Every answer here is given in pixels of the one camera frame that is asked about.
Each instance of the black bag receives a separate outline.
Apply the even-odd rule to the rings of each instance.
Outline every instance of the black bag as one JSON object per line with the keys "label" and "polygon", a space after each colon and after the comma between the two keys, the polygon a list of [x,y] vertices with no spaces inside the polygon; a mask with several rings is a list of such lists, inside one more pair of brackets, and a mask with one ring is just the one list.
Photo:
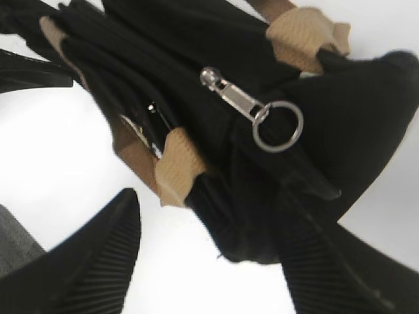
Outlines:
{"label": "black bag", "polygon": [[[222,0],[103,0],[105,14],[83,0],[54,12],[24,2],[0,2],[9,8],[3,28],[51,61],[61,56],[116,142],[124,116],[141,129],[137,140],[164,159],[167,135],[186,130],[207,167],[185,204],[225,258],[281,262],[298,313],[419,310],[418,274],[337,224],[384,169],[417,110],[416,57],[351,61],[320,50],[324,75],[300,78],[275,60],[267,25]],[[44,15],[44,28],[28,31]],[[204,69],[230,103],[202,86]],[[223,94],[228,82],[241,89],[235,96],[285,101],[294,111],[272,105],[248,111],[249,119]],[[295,138],[298,109],[304,129],[292,147],[272,153],[255,142],[251,119],[270,147]]]}

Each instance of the silver ring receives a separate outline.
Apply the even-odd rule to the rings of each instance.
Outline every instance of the silver ring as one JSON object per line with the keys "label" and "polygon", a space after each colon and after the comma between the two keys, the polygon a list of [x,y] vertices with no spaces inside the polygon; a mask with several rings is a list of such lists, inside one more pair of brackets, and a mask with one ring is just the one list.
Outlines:
{"label": "silver ring", "polygon": [[[259,125],[262,124],[262,122],[267,118],[267,116],[269,115],[269,110],[274,108],[287,108],[291,110],[297,117],[297,128],[295,129],[294,134],[291,136],[288,142],[278,146],[266,144],[259,135]],[[261,149],[263,149],[266,152],[275,154],[278,152],[283,152],[292,147],[299,140],[303,127],[304,116],[302,115],[301,110],[296,105],[288,101],[274,101],[264,106],[256,114],[255,121],[253,122],[253,138],[255,139],[255,143],[257,144],[257,146],[259,146]]]}

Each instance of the zipper pull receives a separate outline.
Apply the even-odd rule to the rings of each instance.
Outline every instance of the zipper pull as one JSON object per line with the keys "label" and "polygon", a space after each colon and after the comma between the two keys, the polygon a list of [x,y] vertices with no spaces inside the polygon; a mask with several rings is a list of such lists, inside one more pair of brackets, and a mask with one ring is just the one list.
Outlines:
{"label": "zipper pull", "polygon": [[[300,138],[304,126],[304,117],[301,110],[289,101],[273,101],[264,104],[259,100],[251,97],[233,83],[225,80],[220,72],[212,67],[205,67],[200,75],[201,83],[207,86],[212,92],[216,92],[229,105],[235,108],[239,113],[249,119],[253,124],[253,138],[259,148],[265,152],[278,153],[283,152],[292,147]],[[288,142],[272,146],[266,144],[259,134],[259,125],[269,115],[270,110],[274,108],[286,108],[291,110],[297,117],[297,127],[294,134]]]}
{"label": "zipper pull", "polygon": [[254,99],[233,83],[225,80],[220,72],[212,67],[205,67],[201,72],[201,83],[212,92],[216,92],[230,106],[255,123],[256,114],[264,104]]}

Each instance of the white background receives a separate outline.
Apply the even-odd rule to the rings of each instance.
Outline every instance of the white background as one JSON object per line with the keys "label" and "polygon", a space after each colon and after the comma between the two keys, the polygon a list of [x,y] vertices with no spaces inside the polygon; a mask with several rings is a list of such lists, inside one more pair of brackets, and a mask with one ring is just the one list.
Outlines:
{"label": "white background", "polygon": [[[243,1],[231,2],[249,10]],[[397,48],[419,53],[417,1],[295,2],[350,22],[351,58]],[[1,36],[0,47],[35,56],[15,36]],[[340,222],[419,271],[418,131],[416,118],[385,172]],[[0,203],[46,250],[126,186],[140,198],[143,238],[124,314],[294,313],[280,266],[217,259],[217,249],[190,210],[159,206],[113,154],[109,128],[82,88],[0,95]]]}

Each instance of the bag handle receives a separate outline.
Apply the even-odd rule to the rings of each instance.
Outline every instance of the bag handle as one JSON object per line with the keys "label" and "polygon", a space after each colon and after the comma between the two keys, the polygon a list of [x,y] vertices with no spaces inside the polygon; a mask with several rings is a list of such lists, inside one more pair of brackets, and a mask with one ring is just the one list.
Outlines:
{"label": "bag handle", "polygon": [[320,49],[342,56],[350,53],[350,24],[334,23],[319,9],[298,8],[288,0],[247,0],[270,24],[266,37],[278,61],[301,71],[322,74]]}

